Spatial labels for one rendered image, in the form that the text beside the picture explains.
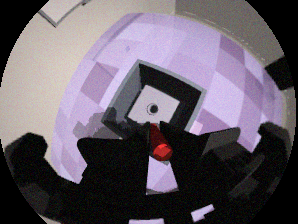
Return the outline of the red peg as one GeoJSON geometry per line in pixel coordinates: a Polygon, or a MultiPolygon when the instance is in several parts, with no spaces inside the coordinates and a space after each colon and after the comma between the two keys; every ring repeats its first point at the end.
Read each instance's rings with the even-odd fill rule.
{"type": "Polygon", "coordinates": [[[157,128],[156,124],[152,125],[152,152],[153,157],[157,161],[169,160],[172,156],[173,149],[170,147],[168,140],[165,140],[165,137],[162,136],[160,129],[157,128]]]}

